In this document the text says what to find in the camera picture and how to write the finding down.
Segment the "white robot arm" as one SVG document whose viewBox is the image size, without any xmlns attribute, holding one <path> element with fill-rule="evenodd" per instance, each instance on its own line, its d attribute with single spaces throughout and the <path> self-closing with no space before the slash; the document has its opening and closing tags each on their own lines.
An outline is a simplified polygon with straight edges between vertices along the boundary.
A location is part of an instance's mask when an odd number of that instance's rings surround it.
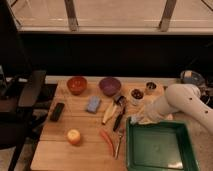
<svg viewBox="0 0 213 171">
<path fill-rule="evenodd" d="M 159 122 L 169 114 L 190 115 L 213 135 L 213 109 L 200 100 L 201 92 L 193 84 L 172 84 L 164 94 L 143 107 L 141 123 Z"/>
</svg>

